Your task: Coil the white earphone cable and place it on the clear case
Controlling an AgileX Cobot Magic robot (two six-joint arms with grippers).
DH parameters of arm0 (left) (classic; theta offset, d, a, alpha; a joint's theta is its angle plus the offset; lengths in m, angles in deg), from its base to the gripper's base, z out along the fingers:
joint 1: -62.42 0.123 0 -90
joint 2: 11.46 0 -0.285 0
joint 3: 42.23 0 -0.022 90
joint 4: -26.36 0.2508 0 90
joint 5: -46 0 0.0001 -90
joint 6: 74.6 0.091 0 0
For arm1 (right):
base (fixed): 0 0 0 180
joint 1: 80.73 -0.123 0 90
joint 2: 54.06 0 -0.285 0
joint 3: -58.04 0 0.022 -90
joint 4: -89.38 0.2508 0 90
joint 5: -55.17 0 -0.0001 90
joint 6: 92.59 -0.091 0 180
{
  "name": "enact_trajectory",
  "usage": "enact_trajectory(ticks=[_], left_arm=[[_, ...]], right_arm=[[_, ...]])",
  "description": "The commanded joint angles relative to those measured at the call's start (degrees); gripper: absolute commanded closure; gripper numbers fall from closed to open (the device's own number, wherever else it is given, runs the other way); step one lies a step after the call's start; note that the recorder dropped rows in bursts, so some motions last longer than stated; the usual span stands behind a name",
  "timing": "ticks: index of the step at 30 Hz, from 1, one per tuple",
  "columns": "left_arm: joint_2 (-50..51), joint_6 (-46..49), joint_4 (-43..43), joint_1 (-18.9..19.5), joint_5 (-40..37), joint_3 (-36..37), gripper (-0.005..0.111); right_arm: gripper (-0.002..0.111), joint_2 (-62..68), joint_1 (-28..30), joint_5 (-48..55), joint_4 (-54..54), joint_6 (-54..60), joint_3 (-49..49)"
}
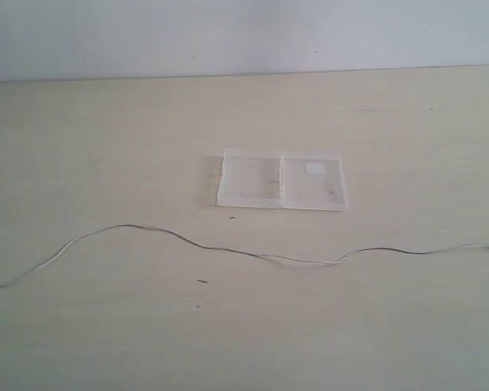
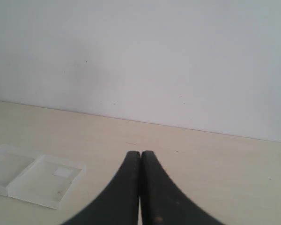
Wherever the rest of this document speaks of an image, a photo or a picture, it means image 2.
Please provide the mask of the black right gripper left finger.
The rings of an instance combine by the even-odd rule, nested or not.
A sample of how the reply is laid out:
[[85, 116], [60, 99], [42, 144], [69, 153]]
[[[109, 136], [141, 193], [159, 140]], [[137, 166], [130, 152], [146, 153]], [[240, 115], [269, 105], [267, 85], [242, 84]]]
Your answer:
[[139, 214], [138, 180], [141, 155], [127, 152], [104, 190], [65, 225], [136, 225]]

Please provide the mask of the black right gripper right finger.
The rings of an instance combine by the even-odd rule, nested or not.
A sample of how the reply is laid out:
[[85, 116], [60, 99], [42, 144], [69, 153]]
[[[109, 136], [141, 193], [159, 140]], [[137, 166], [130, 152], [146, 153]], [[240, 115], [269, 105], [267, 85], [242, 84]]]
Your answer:
[[144, 225], [222, 224], [190, 200], [148, 150], [141, 154], [140, 205]]

